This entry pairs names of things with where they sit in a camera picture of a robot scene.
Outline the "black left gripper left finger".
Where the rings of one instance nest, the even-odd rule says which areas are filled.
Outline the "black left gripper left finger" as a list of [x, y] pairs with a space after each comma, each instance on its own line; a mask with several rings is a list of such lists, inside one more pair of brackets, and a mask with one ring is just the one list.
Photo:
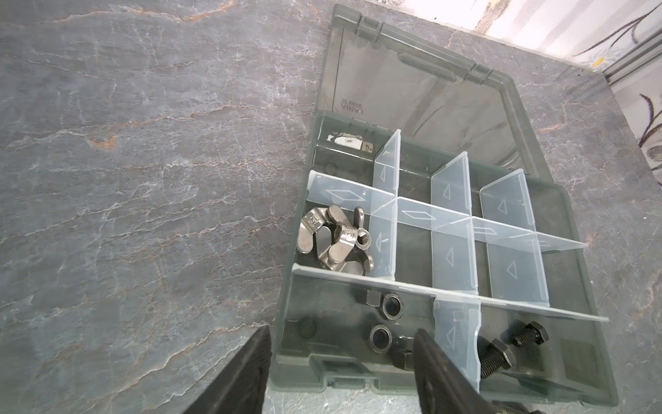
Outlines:
[[253, 333], [184, 413], [262, 413], [272, 359], [268, 326]]

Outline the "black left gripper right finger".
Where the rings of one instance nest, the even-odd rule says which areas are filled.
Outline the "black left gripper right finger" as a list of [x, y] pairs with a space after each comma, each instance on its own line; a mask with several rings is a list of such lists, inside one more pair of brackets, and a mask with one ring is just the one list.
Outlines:
[[497, 413], [424, 329], [415, 333], [413, 357], [422, 413]]

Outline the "black hex nut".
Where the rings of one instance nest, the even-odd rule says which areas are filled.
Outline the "black hex nut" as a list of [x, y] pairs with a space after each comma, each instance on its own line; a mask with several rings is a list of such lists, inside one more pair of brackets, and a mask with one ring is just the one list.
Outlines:
[[367, 341], [373, 352], [383, 355], [391, 349], [393, 336], [387, 326], [378, 324], [370, 330]]
[[414, 368], [414, 338], [412, 336], [398, 336], [391, 346], [391, 360], [394, 367], [413, 371]]
[[381, 307], [383, 294], [376, 290], [367, 290], [363, 296], [363, 303], [373, 308]]
[[403, 300], [396, 293], [387, 293], [382, 299], [380, 311], [385, 319], [390, 321], [398, 320], [403, 315]]

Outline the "black hex bolt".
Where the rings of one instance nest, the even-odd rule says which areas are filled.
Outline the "black hex bolt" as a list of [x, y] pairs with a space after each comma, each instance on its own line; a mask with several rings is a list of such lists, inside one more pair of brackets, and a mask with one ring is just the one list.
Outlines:
[[538, 322], [531, 322], [527, 324], [511, 338], [512, 344], [517, 348], [522, 348], [531, 343], [541, 345], [548, 340], [548, 331]]
[[479, 360], [481, 380], [489, 378], [499, 369], [509, 370], [517, 364], [513, 350], [499, 339], [489, 343]]

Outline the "silver wing nut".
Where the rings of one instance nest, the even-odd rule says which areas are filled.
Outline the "silver wing nut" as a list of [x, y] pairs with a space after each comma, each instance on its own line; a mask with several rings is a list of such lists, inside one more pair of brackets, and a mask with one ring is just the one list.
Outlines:
[[341, 221], [342, 210], [337, 205], [315, 207], [301, 219], [298, 231], [297, 250], [308, 254], [314, 247], [314, 236], [324, 226], [336, 226]]
[[322, 265], [329, 270], [348, 274], [367, 275], [374, 270], [374, 258], [368, 252], [372, 236], [364, 227], [365, 212], [361, 207], [353, 211], [353, 221], [337, 205], [327, 208], [327, 217], [334, 226], [330, 243], [318, 252]]

